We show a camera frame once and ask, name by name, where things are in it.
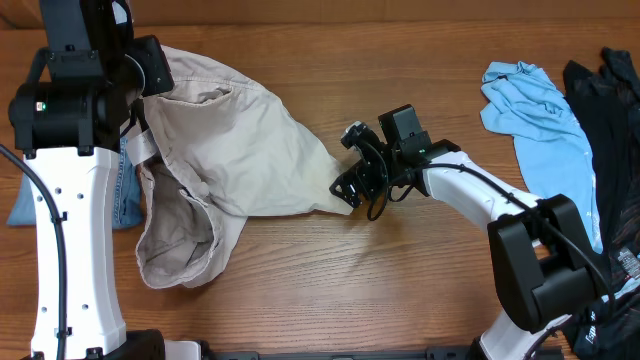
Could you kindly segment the beige cotton shorts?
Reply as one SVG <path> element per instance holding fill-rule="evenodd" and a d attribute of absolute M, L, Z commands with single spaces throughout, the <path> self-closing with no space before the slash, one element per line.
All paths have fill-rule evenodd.
<path fill-rule="evenodd" d="M 340 163 L 278 96 L 214 59 L 164 54 L 174 86 L 144 100 L 148 127 L 128 143 L 146 203 L 136 259 L 148 287 L 212 281 L 251 217 L 351 213 L 329 190 Z"/>

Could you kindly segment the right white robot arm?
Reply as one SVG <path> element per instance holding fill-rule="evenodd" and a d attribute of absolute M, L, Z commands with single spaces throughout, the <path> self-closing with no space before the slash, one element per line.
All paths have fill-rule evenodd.
<path fill-rule="evenodd" d="M 544 341 L 603 296 L 612 294 L 574 202 L 541 198 L 514 188 L 476 165 L 459 146 L 430 142 L 418 129 L 396 130 L 381 141 L 364 123 L 349 126 L 342 145 L 359 161 L 330 191 L 351 207 L 369 203 L 376 220 L 391 191 L 418 190 L 485 230 L 502 311 L 467 346 L 429 347 L 427 359 L 559 359 Z"/>

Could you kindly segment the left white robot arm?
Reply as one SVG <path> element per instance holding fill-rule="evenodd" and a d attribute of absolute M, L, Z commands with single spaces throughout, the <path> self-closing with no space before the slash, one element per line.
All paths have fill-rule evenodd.
<path fill-rule="evenodd" d="M 130 331 L 115 286 L 112 216 L 122 136 L 145 97 L 171 89 L 154 36 L 125 1 L 44 1 L 47 44 L 9 106 L 5 156 L 36 212 L 34 359 L 161 359 L 157 330 Z"/>

